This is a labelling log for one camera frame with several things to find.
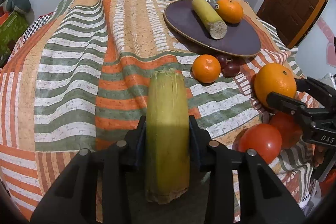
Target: orange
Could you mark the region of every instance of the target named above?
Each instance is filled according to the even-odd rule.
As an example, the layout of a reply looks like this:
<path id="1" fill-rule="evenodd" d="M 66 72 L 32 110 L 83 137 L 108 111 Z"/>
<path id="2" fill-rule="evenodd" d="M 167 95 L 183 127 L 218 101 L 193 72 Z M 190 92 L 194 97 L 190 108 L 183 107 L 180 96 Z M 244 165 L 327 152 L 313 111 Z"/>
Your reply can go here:
<path id="1" fill-rule="evenodd" d="M 194 77 L 200 82 L 212 83 L 221 73 L 221 65 L 212 55 L 203 54 L 195 59 L 192 71 Z"/>
<path id="2" fill-rule="evenodd" d="M 244 10 L 236 0 L 219 0 L 217 1 L 217 14 L 228 23 L 239 23 L 243 16 Z"/>
<path id="3" fill-rule="evenodd" d="M 269 124 L 279 130 L 282 137 L 282 149 L 291 148 L 299 141 L 302 129 L 294 121 L 292 115 L 279 111 L 272 116 Z"/>
<path id="4" fill-rule="evenodd" d="M 294 98 L 296 83 L 292 72 L 278 63 L 268 63 L 256 74 L 254 80 L 254 92 L 259 101 L 266 107 L 267 95 L 270 92 Z"/>

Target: white stripe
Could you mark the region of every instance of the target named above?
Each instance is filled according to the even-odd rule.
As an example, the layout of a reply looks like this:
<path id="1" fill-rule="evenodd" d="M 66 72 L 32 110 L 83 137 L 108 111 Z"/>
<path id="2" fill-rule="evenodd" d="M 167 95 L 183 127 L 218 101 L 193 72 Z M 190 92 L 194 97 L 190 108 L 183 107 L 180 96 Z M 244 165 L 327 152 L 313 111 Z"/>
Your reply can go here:
<path id="1" fill-rule="evenodd" d="M 310 107 L 310 104 L 313 102 L 313 97 L 310 97 L 307 103 L 307 107 Z"/>
<path id="2" fill-rule="evenodd" d="M 6 107 L 5 107 L 5 130 L 6 130 L 7 146 L 9 147 L 12 147 L 10 108 L 11 108 L 13 79 L 14 79 L 14 72 L 11 72 L 9 74 L 9 79 L 8 79 L 8 84 L 7 84 Z"/>
<path id="3" fill-rule="evenodd" d="M 250 89 L 251 88 L 251 85 L 247 85 L 247 86 L 245 86 L 245 87 L 243 87 L 243 88 L 241 88 L 243 91 L 245 91 L 245 90 L 248 90 L 248 89 Z"/>
<path id="4" fill-rule="evenodd" d="M 249 84 L 249 81 L 248 81 L 248 80 L 242 82 L 242 83 L 240 84 L 240 86 L 245 86 L 245 85 L 247 85 L 247 84 Z"/>
<path id="5" fill-rule="evenodd" d="M 304 96 L 301 99 L 301 102 L 306 102 L 307 101 L 307 97 L 308 97 L 308 93 L 305 93 Z"/>
<path id="6" fill-rule="evenodd" d="M 104 37 L 100 37 L 100 36 L 94 35 L 87 42 L 75 42 L 75 41 L 68 40 L 65 38 L 54 37 L 54 38 L 48 39 L 47 43 L 53 43 L 53 44 L 69 46 L 69 47 L 86 47 L 89 44 L 94 44 L 93 40 L 97 40 L 99 42 L 107 42 L 109 40 L 109 36 L 106 35 Z"/>
<path id="7" fill-rule="evenodd" d="M 54 113 L 49 115 L 34 115 L 35 124 L 49 124 L 56 118 L 68 113 L 71 110 L 84 110 L 95 114 L 96 105 L 84 99 L 75 98 L 59 106 Z"/>
<path id="8" fill-rule="evenodd" d="M 100 57 L 96 57 L 96 60 L 94 60 L 95 62 L 97 62 L 98 64 L 103 64 L 104 59 L 100 58 Z M 38 71 L 39 72 L 49 72 L 49 73 L 68 73 L 68 72 L 72 72 L 75 69 L 79 68 L 79 67 L 89 67 L 88 65 L 79 65 L 75 64 L 75 65 L 71 65 L 71 66 L 67 66 L 67 65 L 46 65 L 46 64 L 40 64 L 38 67 Z"/>
<path id="9" fill-rule="evenodd" d="M 17 187 L 16 185 L 13 185 L 13 184 L 11 184 L 9 182 L 7 182 L 7 186 L 8 186 L 9 189 L 11 189 L 11 190 L 13 190 L 13 191 L 15 191 L 15 192 L 17 192 L 17 193 L 19 193 L 21 195 L 24 195 L 24 196 L 26 196 L 28 198 L 31 198 L 31 199 L 33 199 L 35 201 L 41 201 L 41 199 L 42 199 L 41 195 L 29 192 L 29 191 L 27 191 L 25 189 L 22 189 L 20 187 Z"/>
<path id="10" fill-rule="evenodd" d="M 18 158 L 12 155 L 7 155 L 5 153 L 0 152 L 0 159 L 15 164 L 15 165 L 19 165 L 22 167 L 26 167 L 29 169 L 34 169 L 36 170 L 36 162 L 32 161 L 32 160 L 26 160 L 26 159 L 22 159 L 22 158 Z"/>
<path id="11" fill-rule="evenodd" d="M 93 95 L 97 95 L 97 92 L 98 92 L 98 86 L 90 82 L 87 82 L 85 80 L 78 79 L 78 80 L 71 82 L 71 84 L 68 86 L 66 91 L 59 95 L 56 95 L 50 98 L 36 97 L 35 106 L 50 106 L 52 104 L 60 102 L 67 93 L 69 93 L 71 90 L 74 90 L 74 89 L 85 90 Z"/>
<path id="12" fill-rule="evenodd" d="M 274 59 L 275 59 L 275 61 L 276 61 L 278 64 L 280 64 L 279 58 L 278 58 L 278 56 L 277 56 L 276 54 L 274 54 L 274 52 L 271 52 L 271 51 L 269 51 L 269 50 L 267 50 L 267 49 L 265 49 L 265 51 L 268 52 L 269 54 L 272 54 L 273 57 L 274 57 Z"/>
<path id="13" fill-rule="evenodd" d="M 300 67 L 297 67 L 295 70 L 293 70 L 294 74 L 297 74 L 300 71 Z"/>
<path id="14" fill-rule="evenodd" d="M 245 60 L 245 62 L 246 62 L 246 64 L 247 64 L 247 66 L 248 66 L 250 69 L 254 70 L 254 72 L 257 74 L 258 71 L 259 71 L 259 69 L 258 69 L 257 67 L 255 67 L 251 62 L 249 62 L 249 60 L 248 60 L 247 58 L 244 58 L 244 60 Z"/>
<path id="15" fill-rule="evenodd" d="M 2 169 L 2 172 L 5 175 L 7 175 L 11 178 L 14 178 L 18 181 L 21 181 L 21 182 L 24 182 L 24 183 L 27 183 L 27 184 L 30 184 L 30 185 L 34 185 L 36 187 L 40 187 L 39 180 L 36 179 L 36 178 L 32 178 L 32 177 L 29 177 L 29 176 L 22 175 L 20 173 L 17 173 L 15 171 L 9 170 L 9 169 L 4 168 L 4 167 L 1 167 L 1 169 Z"/>
<path id="16" fill-rule="evenodd" d="M 64 33 L 64 34 L 74 35 L 76 37 L 91 37 L 91 36 L 96 35 L 98 33 L 105 34 L 106 32 L 107 32 L 107 26 L 105 24 L 103 29 L 101 29 L 99 31 L 95 31 L 95 32 L 79 32 L 79 31 L 76 31 L 76 30 L 73 30 L 73 29 L 63 28 L 61 30 L 58 30 L 58 31 L 54 32 L 53 35 Z"/>
<path id="17" fill-rule="evenodd" d="M 73 76 L 76 73 L 79 73 L 79 72 L 84 72 L 84 73 L 90 74 L 90 75 L 92 75 L 96 78 L 100 78 L 100 73 L 101 73 L 99 70 L 96 70 L 95 68 L 92 68 L 92 67 L 87 66 L 87 65 L 81 65 L 81 66 L 77 67 L 74 70 L 71 77 L 69 77 L 67 79 L 64 79 L 64 80 L 61 80 L 61 81 L 37 80 L 36 81 L 36 88 L 37 89 L 53 90 L 53 89 L 59 88 L 61 86 L 65 86 L 68 83 L 70 83 Z"/>
<path id="18" fill-rule="evenodd" d="M 245 75 L 243 77 L 237 79 L 237 82 L 241 82 L 241 81 L 244 81 L 244 80 L 246 80 L 246 76 Z"/>
<path id="19" fill-rule="evenodd" d="M 85 58 L 86 59 L 93 58 L 92 60 L 94 60 L 95 58 L 98 57 L 95 54 L 92 54 L 92 53 L 89 53 L 89 52 L 83 54 L 83 52 L 65 52 L 65 51 L 63 52 L 63 51 L 54 51 L 54 50 L 44 49 L 42 51 L 42 56 L 51 57 L 51 58 L 73 58 L 73 59 L 79 59 L 80 58 L 81 60 L 85 59 Z"/>
<path id="20" fill-rule="evenodd" d="M 2 75 L 2 83 L 1 83 L 1 91 L 0 91 L 0 117 L 2 115 L 2 95 L 3 95 L 3 90 L 5 88 L 5 82 L 6 82 L 6 77 L 7 77 L 7 73 L 4 73 Z M 3 144 L 3 140 L 2 140 L 2 119 L 0 119 L 0 144 Z"/>
<path id="21" fill-rule="evenodd" d="M 86 16 L 82 16 L 82 15 L 71 14 L 71 15 L 67 16 L 66 19 L 63 19 L 62 22 L 66 22 L 67 20 L 78 18 L 78 19 L 85 20 L 89 24 L 90 21 L 94 21 L 94 20 L 100 18 L 103 13 L 104 13 L 104 10 L 102 9 L 99 14 L 97 14 L 93 17 L 86 17 Z"/>
<path id="22" fill-rule="evenodd" d="M 265 52 L 265 50 L 263 48 L 261 48 L 260 52 L 265 57 L 265 59 L 267 60 L 267 62 L 274 63 L 273 60 L 269 57 L 269 54 L 267 52 Z"/>
<path id="23" fill-rule="evenodd" d="M 98 28 L 104 24 L 105 24 L 105 17 L 103 16 L 103 18 L 99 22 L 96 22 L 96 23 L 82 23 L 82 22 L 73 21 L 73 20 L 63 21 L 62 24 L 58 28 L 61 28 L 65 25 L 72 25 L 72 26 L 77 26 L 80 28 L 90 29 L 90 28 Z"/>
<path id="24" fill-rule="evenodd" d="M 185 64 L 185 65 L 188 65 L 188 64 L 192 64 L 194 63 L 195 59 L 199 57 L 199 55 L 190 55 L 190 56 L 176 56 L 177 58 L 177 61 L 180 63 L 180 64 Z"/>
<path id="25" fill-rule="evenodd" d="M 243 102 L 248 101 L 249 98 L 242 94 L 236 94 L 230 98 L 227 98 L 225 100 L 216 102 L 216 101 L 211 101 L 208 103 L 205 103 L 203 105 L 198 106 L 199 113 L 201 114 L 202 117 L 206 115 L 210 115 L 212 113 L 221 111 L 221 110 L 227 110 L 235 105 L 241 104 Z"/>
<path id="26" fill-rule="evenodd" d="M 19 139 L 19 126 L 18 126 L 18 106 L 19 106 L 19 94 L 20 94 L 20 85 L 21 85 L 21 72 L 17 77 L 17 85 L 16 85 L 16 94 L 15 94 L 15 105 L 14 105 L 14 123 L 15 123 L 15 136 L 16 139 Z M 16 148 L 19 147 L 20 142 L 16 142 Z"/>
<path id="27" fill-rule="evenodd" d="M 87 122 L 71 122 L 51 133 L 35 133 L 35 142 L 52 142 L 76 135 L 96 137 L 96 127 Z"/>
<path id="28" fill-rule="evenodd" d="M 254 60 L 258 63 L 260 67 L 265 66 L 265 63 L 261 60 L 261 58 L 257 55 Z"/>
<path id="29" fill-rule="evenodd" d="M 203 86 L 201 84 L 196 84 L 190 87 L 191 93 L 193 96 L 200 95 L 202 93 L 214 94 L 216 92 L 220 92 L 226 89 L 237 89 L 237 84 L 232 81 L 229 83 L 225 82 L 217 82 L 209 86 Z"/>
<path id="30" fill-rule="evenodd" d="M 35 206 L 33 206 L 33 205 L 30 205 L 30 204 L 28 204 L 28 203 L 26 203 L 26 202 L 24 202 L 24 201 L 22 201 L 22 200 L 20 200 L 20 199 L 18 199 L 18 198 L 16 198 L 16 197 L 14 197 L 14 196 L 11 196 L 11 199 L 16 203 L 16 204 L 18 204 L 18 205 L 21 205 L 22 207 L 25 207 L 25 208 L 27 208 L 28 210 L 30 210 L 30 211 L 34 211 L 35 210 Z"/>
<path id="31" fill-rule="evenodd" d="M 157 51 L 169 50 L 169 46 L 158 48 Z"/>
<path id="32" fill-rule="evenodd" d="M 219 137 L 251 120 L 253 117 L 258 116 L 259 112 L 254 108 L 249 108 L 239 113 L 237 116 L 216 123 L 208 128 L 212 139 Z"/>

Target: patterned tablecloth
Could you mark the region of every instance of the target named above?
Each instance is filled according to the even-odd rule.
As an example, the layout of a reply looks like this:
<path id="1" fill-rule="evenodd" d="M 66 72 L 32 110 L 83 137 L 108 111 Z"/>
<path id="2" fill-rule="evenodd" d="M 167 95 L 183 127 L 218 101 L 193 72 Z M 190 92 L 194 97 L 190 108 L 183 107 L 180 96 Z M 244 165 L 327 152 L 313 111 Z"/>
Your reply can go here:
<path id="1" fill-rule="evenodd" d="M 79 149 L 102 149 L 137 126 L 140 115 L 146 114 L 149 78 L 155 70 L 182 72 L 189 113 L 212 138 L 229 147 L 241 130 L 268 117 L 251 89 L 251 78 L 262 66 L 277 62 L 302 76 L 294 59 L 297 48 L 287 49 L 276 29 L 260 20 L 248 3 L 238 0 L 261 40 L 261 52 L 244 59 L 241 73 L 233 79 L 220 75 L 215 83 L 202 85 L 190 69 L 206 50 L 167 28 L 163 11 L 172 1 L 62 0 L 21 39 L 25 45 L 0 74 L 0 176 L 27 218 Z M 308 107 L 317 106 L 308 94 L 297 96 Z M 299 141 L 271 163 L 298 202 L 308 193 L 311 155 L 312 149 Z M 202 223 L 202 217 L 186 221 L 185 216 L 197 214 L 187 214 L 183 206 L 176 205 L 189 200 L 185 210 L 192 211 L 192 204 L 198 202 L 193 196 L 197 183 L 202 184 L 192 182 L 190 193 L 170 205 L 182 210 L 175 223 Z M 235 173 L 234 183 L 238 220 Z M 141 188 L 131 190 L 130 195 L 144 199 Z M 98 191 L 98 208 L 100 204 Z M 141 215 L 139 208 L 143 211 L 147 205 L 130 204 L 136 223 L 158 218 L 166 223 L 154 213 L 147 218 Z M 170 207 L 157 209 L 166 217 L 162 208 Z"/>

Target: round tray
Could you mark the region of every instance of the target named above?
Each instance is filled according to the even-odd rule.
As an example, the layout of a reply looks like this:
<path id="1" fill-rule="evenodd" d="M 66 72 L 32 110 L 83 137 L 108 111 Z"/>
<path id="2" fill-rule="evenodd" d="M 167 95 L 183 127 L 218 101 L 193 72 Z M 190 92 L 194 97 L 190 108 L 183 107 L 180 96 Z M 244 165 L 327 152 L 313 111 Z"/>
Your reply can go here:
<path id="1" fill-rule="evenodd" d="M 164 19 L 176 32 L 197 44 L 229 55 L 251 57 L 260 52 L 258 34 L 245 19 L 239 24 L 227 24 L 226 35 L 215 40 L 193 11 L 191 2 L 178 0 L 165 8 Z"/>

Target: red grape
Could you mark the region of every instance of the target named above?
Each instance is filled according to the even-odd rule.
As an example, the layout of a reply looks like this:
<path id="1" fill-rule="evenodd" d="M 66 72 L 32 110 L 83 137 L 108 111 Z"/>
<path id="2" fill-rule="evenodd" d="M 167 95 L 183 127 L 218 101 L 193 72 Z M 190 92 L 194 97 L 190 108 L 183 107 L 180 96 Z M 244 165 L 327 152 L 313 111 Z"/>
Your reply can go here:
<path id="1" fill-rule="evenodd" d="M 227 56 L 225 54 L 218 54 L 216 58 L 220 63 L 220 69 L 223 69 L 227 64 Z"/>
<path id="2" fill-rule="evenodd" d="M 233 59 L 228 59 L 222 69 L 223 75 L 227 78 L 235 77 L 240 72 L 240 66 Z"/>

